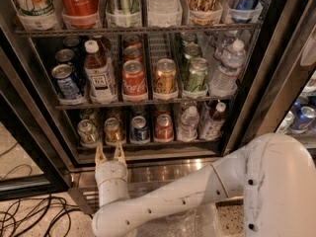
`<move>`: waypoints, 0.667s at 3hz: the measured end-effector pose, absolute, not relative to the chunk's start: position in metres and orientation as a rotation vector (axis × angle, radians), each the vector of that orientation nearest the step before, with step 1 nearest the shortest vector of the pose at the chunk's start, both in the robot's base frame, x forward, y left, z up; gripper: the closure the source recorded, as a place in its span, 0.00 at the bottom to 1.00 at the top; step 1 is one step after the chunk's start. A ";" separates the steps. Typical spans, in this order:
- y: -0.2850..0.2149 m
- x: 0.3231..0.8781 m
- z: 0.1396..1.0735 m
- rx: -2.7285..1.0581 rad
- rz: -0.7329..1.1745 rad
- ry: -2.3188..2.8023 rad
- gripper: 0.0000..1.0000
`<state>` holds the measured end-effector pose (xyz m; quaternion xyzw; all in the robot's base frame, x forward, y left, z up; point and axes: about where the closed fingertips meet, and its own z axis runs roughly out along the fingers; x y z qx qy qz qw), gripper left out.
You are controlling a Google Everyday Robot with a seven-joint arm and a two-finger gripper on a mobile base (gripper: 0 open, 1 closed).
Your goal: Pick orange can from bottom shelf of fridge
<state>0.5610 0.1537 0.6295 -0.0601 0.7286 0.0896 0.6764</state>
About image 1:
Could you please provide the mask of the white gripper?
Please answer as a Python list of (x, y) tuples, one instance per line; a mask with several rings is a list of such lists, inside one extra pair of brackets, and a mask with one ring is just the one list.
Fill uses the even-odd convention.
[(116, 146), (114, 159), (117, 161), (107, 161), (103, 147), (101, 145), (96, 147), (95, 163), (98, 167), (95, 171), (95, 179), (99, 191), (99, 206), (129, 198), (128, 172), (120, 143)]

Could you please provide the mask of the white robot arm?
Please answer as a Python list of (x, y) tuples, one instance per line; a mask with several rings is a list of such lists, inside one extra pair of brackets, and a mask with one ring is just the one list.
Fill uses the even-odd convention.
[(288, 135), (261, 135), (142, 197), (128, 197), (120, 162), (99, 165), (96, 180), (96, 237), (123, 237), (147, 221), (236, 197), (243, 198), (245, 237), (316, 237), (316, 167)]

